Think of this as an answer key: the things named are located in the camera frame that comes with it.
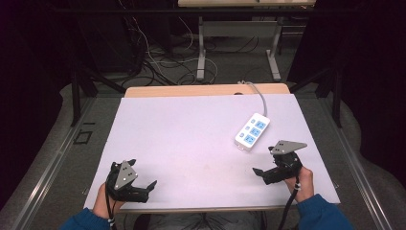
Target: silver triangular plate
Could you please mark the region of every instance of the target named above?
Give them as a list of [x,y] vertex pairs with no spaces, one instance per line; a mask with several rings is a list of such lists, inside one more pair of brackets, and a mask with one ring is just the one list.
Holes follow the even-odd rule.
[[289,152],[307,147],[306,143],[279,141],[278,144],[272,148],[271,154],[287,154]]
[[132,182],[137,178],[137,173],[131,168],[128,162],[123,161],[119,175],[117,176],[116,185],[114,186],[115,190],[121,189],[124,185]]

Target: power strip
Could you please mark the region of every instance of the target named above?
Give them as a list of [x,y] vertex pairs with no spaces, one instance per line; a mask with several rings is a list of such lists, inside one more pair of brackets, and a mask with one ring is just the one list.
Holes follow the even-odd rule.
[[234,142],[240,150],[251,150],[262,133],[268,127],[269,123],[269,118],[258,113],[254,113],[254,115],[237,134]]

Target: blue sleeve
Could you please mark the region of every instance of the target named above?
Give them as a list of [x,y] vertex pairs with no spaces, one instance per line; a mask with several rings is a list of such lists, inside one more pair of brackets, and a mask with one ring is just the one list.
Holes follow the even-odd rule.
[[110,224],[105,218],[100,218],[85,208],[80,213],[68,218],[59,230],[110,230]]
[[328,203],[320,195],[315,195],[298,203],[301,216],[299,229],[306,230],[347,230],[353,229],[349,220],[335,204]]

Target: metal rail on floor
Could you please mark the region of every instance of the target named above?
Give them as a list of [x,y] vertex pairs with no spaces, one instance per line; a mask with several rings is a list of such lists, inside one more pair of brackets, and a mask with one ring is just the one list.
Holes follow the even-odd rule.
[[323,111],[328,117],[328,121],[337,134],[341,145],[344,148],[344,157],[351,170],[352,176],[356,184],[358,185],[358,189],[361,192],[362,197],[364,197],[365,203],[370,210],[372,219],[375,222],[377,229],[393,229],[391,224],[389,223],[388,218],[385,216],[385,213],[383,212],[379,201],[377,200],[375,192],[373,191],[368,178],[364,174],[364,168],[362,167],[361,162],[350,146],[350,143],[346,138],[343,129],[338,128],[335,124],[335,121],[330,116],[331,105],[328,103],[328,99],[319,99],[319,102],[322,106]]
[[82,108],[83,116],[81,116],[76,126],[70,127],[64,141],[62,142],[62,145],[56,152],[54,158],[48,164],[47,169],[44,171],[38,183],[36,184],[33,192],[30,195],[30,198],[28,199],[27,203],[24,205],[24,208],[22,209],[17,219],[15,220],[12,226],[12,230],[29,229],[36,212],[38,211],[42,201],[44,200],[46,194],[51,188],[51,185],[54,179],[56,178],[56,175],[60,167],[63,164],[63,160],[66,158],[66,153],[72,146],[71,144],[74,141],[74,138],[79,133],[81,121],[90,111],[90,108],[94,104],[95,100],[96,100],[95,98],[87,98]]

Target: white tabletop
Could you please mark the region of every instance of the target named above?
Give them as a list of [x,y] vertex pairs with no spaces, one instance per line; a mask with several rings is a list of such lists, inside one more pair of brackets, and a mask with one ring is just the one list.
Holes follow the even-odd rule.
[[275,168],[269,146],[279,140],[307,143],[297,151],[314,171],[315,192],[340,200],[294,95],[264,94],[271,124],[250,152],[234,137],[253,113],[259,95],[123,98],[104,147],[85,207],[92,208],[112,162],[136,159],[134,187],[157,180],[147,203],[126,203],[123,212],[160,213],[258,210],[284,206],[283,182],[265,185],[252,168]]
[[271,7],[310,6],[316,0],[179,0],[180,7]]

